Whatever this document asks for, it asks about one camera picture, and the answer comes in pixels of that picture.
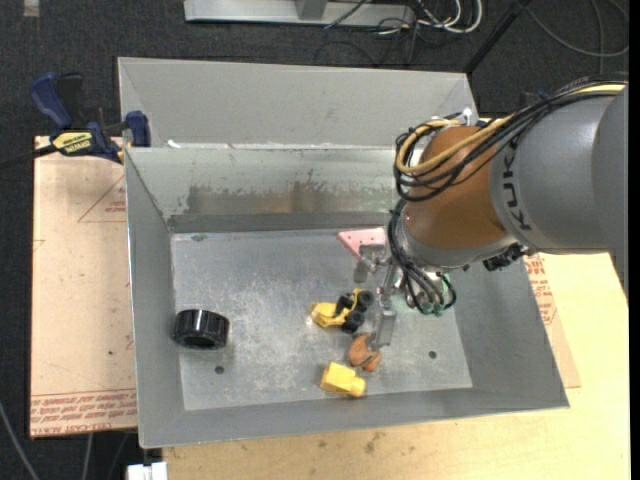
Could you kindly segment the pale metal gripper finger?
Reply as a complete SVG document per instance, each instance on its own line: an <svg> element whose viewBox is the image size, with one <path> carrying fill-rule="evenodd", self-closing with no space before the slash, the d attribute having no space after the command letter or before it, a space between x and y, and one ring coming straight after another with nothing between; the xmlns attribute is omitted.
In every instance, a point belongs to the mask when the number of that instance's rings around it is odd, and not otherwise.
<svg viewBox="0 0 640 480"><path fill-rule="evenodd" d="M358 249L358 259L353 272L355 283L365 283L370 273L373 273L385 259L384 245L361 245Z"/></svg>
<svg viewBox="0 0 640 480"><path fill-rule="evenodd" d="M375 317L375 345L390 345L397 318L395 310L380 310Z"/></svg>

